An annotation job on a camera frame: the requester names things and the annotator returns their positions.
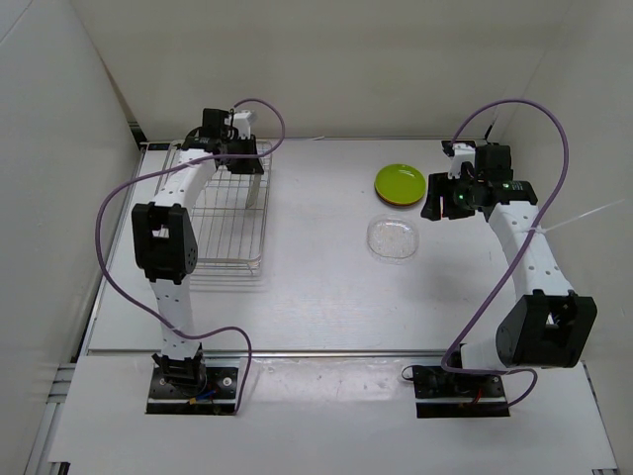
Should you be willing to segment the green plate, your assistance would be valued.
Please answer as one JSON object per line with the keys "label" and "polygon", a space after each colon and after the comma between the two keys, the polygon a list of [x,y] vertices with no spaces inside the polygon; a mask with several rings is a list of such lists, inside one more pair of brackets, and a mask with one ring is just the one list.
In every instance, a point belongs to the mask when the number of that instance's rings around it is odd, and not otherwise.
{"label": "green plate", "polygon": [[420,201],[427,189],[424,176],[416,168],[394,163],[378,171],[374,180],[377,195],[395,203]]}

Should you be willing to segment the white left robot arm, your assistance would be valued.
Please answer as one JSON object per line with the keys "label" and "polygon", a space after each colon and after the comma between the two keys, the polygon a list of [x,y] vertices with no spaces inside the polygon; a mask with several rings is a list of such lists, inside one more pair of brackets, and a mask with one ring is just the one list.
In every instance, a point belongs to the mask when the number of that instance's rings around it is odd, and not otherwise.
{"label": "white left robot arm", "polygon": [[261,174],[250,111],[205,109],[202,125],[177,147],[173,165],[157,194],[132,210],[136,265],[149,281],[164,320],[162,348],[152,359],[165,382],[186,396],[204,391],[208,373],[202,344],[194,334],[190,275],[199,249],[191,213],[199,195],[217,170]]}

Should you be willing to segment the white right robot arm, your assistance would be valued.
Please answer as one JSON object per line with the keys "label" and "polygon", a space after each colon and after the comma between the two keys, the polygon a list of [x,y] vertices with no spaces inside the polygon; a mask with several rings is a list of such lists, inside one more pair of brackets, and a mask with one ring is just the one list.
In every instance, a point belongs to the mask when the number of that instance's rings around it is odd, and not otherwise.
{"label": "white right robot arm", "polygon": [[558,266],[536,223],[540,208],[532,185],[513,177],[509,146],[449,141],[442,146],[451,166],[429,176],[421,215],[436,222],[483,214],[505,255],[516,297],[491,336],[459,341],[449,351],[445,386],[465,396],[479,385],[480,373],[576,366],[597,307],[574,290]]}

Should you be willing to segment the orange plate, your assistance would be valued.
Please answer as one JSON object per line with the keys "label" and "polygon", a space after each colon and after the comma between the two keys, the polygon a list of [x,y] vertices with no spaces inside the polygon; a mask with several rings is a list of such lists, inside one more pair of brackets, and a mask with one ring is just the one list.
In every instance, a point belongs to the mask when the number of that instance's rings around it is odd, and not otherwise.
{"label": "orange plate", "polygon": [[420,201],[416,201],[416,202],[412,202],[412,203],[395,203],[395,202],[391,202],[389,200],[385,200],[381,197],[379,197],[379,201],[384,204],[387,207],[390,207],[392,209],[398,209],[398,210],[406,210],[406,209],[411,209],[411,208],[415,208],[416,206],[419,205]]}

